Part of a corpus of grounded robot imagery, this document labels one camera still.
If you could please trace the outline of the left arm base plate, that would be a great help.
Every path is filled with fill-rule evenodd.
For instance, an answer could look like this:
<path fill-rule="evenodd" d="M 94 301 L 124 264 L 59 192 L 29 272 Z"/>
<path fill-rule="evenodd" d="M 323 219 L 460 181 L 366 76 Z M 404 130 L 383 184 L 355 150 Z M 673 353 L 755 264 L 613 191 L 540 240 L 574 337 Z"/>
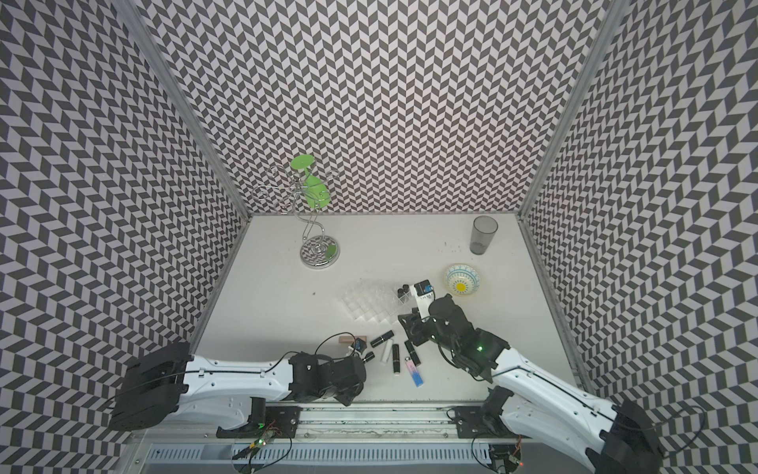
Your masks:
<path fill-rule="evenodd" d="M 266 409 L 266 416 L 255 420 L 253 416 L 248 421 L 234 429 L 226 430 L 218 428 L 215 438 L 221 440 L 252 440 L 256 436 L 262 436 L 264 431 L 273 430 L 276 438 L 295 438 L 302 408 L 299 406 L 274 406 Z"/>

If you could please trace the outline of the black square lipstick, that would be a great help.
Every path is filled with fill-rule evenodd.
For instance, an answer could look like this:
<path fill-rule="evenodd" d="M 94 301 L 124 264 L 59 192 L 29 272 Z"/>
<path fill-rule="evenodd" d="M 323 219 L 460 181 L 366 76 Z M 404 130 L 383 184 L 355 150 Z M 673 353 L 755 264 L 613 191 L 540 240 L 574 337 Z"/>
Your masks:
<path fill-rule="evenodd" d="M 420 365 L 420 358 L 418 357 L 418 353 L 416 351 L 416 347 L 414 346 L 414 344 L 410 340 L 407 340 L 404 343 L 404 345 L 405 345 L 405 347 L 407 349 L 407 352 L 408 352 L 408 355 L 409 355 L 411 361 L 413 362 L 413 364 L 416 367 L 418 367 Z"/>
<path fill-rule="evenodd" d="M 406 300 L 409 295 L 410 295 L 410 286 L 408 284 L 403 284 L 400 288 L 398 288 L 397 296 L 400 300 Z"/>

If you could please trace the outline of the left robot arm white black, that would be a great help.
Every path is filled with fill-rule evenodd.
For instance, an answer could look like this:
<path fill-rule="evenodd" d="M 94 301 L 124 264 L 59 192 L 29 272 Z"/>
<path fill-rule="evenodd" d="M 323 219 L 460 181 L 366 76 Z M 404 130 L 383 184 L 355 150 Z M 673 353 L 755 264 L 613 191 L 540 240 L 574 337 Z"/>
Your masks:
<path fill-rule="evenodd" d="M 347 407 L 365 385 L 365 350 L 365 341 L 352 337 L 342 357 L 291 351 L 276 361 L 245 363 L 193 355 L 190 344 L 173 343 L 126 364 L 120 390 L 111 398 L 108 428 L 153 428 L 170 416 L 199 412 L 203 400 L 222 397 L 295 403 L 334 399 Z"/>

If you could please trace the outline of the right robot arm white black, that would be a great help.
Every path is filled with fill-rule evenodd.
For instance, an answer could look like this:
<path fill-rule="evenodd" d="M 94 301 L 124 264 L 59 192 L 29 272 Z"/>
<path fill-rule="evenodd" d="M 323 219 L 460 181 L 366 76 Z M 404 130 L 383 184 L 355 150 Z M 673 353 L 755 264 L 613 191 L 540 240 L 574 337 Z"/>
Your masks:
<path fill-rule="evenodd" d="M 428 314 L 398 317 L 413 344 L 435 343 L 450 363 L 492 387 L 490 425 L 562 452 L 592 473 L 657 473 L 664 452 L 647 412 L 599 398 L 538 367 L 499 336 L 476 328 L 451 295 Z"/>

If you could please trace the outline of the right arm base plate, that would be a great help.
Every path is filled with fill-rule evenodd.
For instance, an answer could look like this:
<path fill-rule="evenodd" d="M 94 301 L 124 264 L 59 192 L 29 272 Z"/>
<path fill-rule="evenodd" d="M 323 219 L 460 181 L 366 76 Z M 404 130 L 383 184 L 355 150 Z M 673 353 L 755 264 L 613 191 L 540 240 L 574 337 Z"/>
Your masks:
<path fill-rule="evenodd" d="M 500 418 L 488 413 L 481 406 L 453 406 L 446 415 L 454 427 L 458 438 L 503 438 L 516 440 L 517 434 L 511 432 Z"/>

